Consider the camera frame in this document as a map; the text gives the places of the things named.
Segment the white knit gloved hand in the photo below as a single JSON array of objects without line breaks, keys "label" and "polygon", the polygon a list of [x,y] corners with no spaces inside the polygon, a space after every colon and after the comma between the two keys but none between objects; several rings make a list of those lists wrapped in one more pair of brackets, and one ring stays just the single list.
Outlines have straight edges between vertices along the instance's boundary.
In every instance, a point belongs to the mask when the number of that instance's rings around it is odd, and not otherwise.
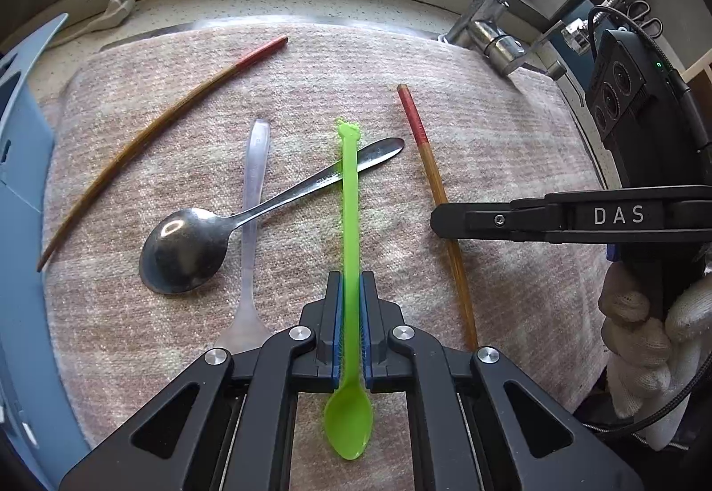
[{"label": "white knit gloved hand", "polygon": [[641,284],[620,262],[607,270],[599,298],[601,336],[610,350],[608,389],[619,419],[637,421],[681,394],[711,353],[711,277],[676,299],[665,320],[651,315]]}]

